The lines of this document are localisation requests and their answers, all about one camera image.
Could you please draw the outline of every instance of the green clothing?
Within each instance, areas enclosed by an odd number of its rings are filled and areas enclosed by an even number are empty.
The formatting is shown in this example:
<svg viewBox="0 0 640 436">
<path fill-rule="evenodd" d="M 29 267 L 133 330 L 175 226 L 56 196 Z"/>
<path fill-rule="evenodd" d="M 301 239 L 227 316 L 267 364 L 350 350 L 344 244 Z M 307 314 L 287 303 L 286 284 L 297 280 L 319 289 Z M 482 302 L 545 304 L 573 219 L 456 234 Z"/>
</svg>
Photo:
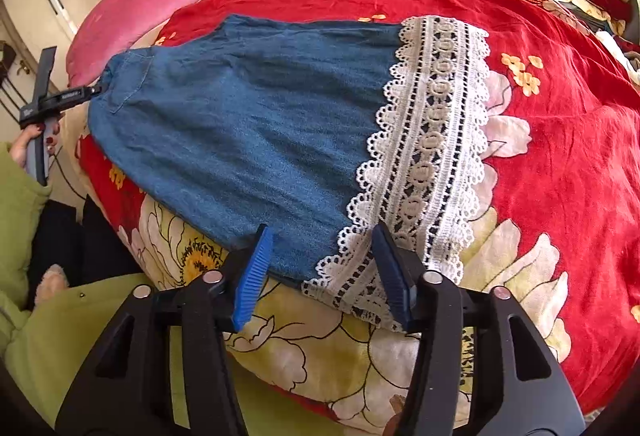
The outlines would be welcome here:
<svg viewBox="0 0 640 436">
<path fill-rule="evenodd" d="M 0 355 L 31 405 L 51 426 L 85 356 L 137 285 L 142 273 L 66 289 L 22 311 L 26 270 L 40 212 L 50 194 L 9 157 L 0 143 Z M 171 336 L 174 419 L 186 425 L 180 330 Z M 230 367 L 242 415 L 251 436 L 339 436 L 344 427 L 304 409 L 273 390 L 232 358 Z"/>
</svg>

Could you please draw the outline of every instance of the bed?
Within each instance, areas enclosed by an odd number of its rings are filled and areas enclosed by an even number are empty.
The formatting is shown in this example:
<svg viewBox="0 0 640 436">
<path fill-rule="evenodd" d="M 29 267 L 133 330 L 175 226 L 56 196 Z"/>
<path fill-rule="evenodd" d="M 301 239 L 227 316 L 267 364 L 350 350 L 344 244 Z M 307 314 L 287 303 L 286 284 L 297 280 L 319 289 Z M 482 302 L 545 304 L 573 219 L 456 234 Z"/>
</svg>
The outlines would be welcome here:
<svg viewBox="0 0 640 436">
<path fill-rule="evenodd" d="M 483 291 L 508 286 L 583 412 L 606 405 L 640 355 L 640 96 L 633 70 L 614 58 L 616 45 L 610 52 L 558 0 L 200 0 L 174 12 L 155 45 L 204 36 L 232 14 L 394 24 L 428 14 L 488 33 L 483 178 L 466 218 L 473 241 L 450 277 Z M 86 107 L 66 115 L 65 148 L 156 286 L 184 286 L 219 267 L 229 247 L 127 177 L 104 156 L 86 117 Z M 314 283 L 270 277 L 252 320 L 226 340 L 228 351 L 307 408 L 381 434 L 394 414 L 390 400 L 406 396 L 418 339 L 363 294 L 336 301 Z M 470 406 L 471 331 L 462 354 L 458 424 Z"/>
</svg>

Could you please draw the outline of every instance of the bolt head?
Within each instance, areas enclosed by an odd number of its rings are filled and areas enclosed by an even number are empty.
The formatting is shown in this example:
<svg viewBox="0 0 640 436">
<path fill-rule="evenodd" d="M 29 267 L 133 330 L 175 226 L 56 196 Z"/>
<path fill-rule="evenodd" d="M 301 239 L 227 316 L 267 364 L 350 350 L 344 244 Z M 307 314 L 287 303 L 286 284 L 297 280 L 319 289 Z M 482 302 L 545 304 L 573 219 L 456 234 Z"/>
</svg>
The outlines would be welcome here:
<svg viewBox="0 0 640 436">
<path fill-rule="evenodd" d="M 136 286 L 136 289 L 133 291 L 133 297 L 136 299 L 144 299 L 145 297 L 149 297 L 151 295 L 151 287 L 149 285 L 140 285 Z"/>
<path fill-rule="evenodd" d="M 494 288 L 494 295 L 498 299 L 503 299 L 503 300 L 511 298 L 511 292 L 509 291 L 508 288 L 505 288 L 504 286 L 496 286 Z"/>
<path fill-rule="evenodd" d="M 439 285 L 443 280 L 442 274 L 435 270 L 427 270 L 422 274 L 422 278 L 431 285 Z"/>
<path fill-rule="evenodd" d="M 215 283 L 219 283 L 222 281 L 222 272 L 218 270 L 209 270 L 209 272 L 205 272 L 202 275 L 202 280 L 208 285 L 215 285 Z"/>
</svg>

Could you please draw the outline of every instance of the hand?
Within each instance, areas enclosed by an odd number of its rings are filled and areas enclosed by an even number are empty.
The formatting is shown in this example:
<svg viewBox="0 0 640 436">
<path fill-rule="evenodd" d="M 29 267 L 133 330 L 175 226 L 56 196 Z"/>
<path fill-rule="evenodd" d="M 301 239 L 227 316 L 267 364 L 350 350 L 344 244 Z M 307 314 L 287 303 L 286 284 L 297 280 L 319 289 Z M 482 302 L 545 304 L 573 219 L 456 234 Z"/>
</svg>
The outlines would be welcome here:
<svg viewBox="0 0 640 436">
<path fill-rule="evenodd" d="M 27 164 L 27 145 L 30 140 L 39 137 L 44 131 L 44 124 L 31 124 L 31 126 L 25 127 L 22 130 L 17 139 L 15 139 L 14 143 L 9 149 L 9 156 L 14 159 L 14 162 L 17 163 L 21 168 L 24 169 L 24 166 Z M 56 122 L 53 126 L 53 134 L 57 135 L 60 133 L 60 124 Z M 47 148 L 47 153 L 49 155 L 53 155 L 55 146 L 58 143 L 58 139 L 56 137 L 48 137 L 45 141 L 45 147 Z"/>
</svg>

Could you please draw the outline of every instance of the black pants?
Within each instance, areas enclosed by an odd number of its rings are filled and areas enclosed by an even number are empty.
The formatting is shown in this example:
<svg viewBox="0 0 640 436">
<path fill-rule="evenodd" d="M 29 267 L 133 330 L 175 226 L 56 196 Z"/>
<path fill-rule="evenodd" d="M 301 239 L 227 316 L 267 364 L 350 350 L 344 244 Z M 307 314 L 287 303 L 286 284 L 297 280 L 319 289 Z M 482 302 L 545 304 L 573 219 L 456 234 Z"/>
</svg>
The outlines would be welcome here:
<svg viewBox="0 0 640 436">
<path fill-rule="evenodd" d="M 84 203 L 82 225 L 76 222 L 75 208 L 49 200 L 31 250 L 28 309 L 33 309 L 36 288 L 51 265 L 62 267 L 69 286 L 140 273 L 135 259 L 89 197 Z"/>
</svg>

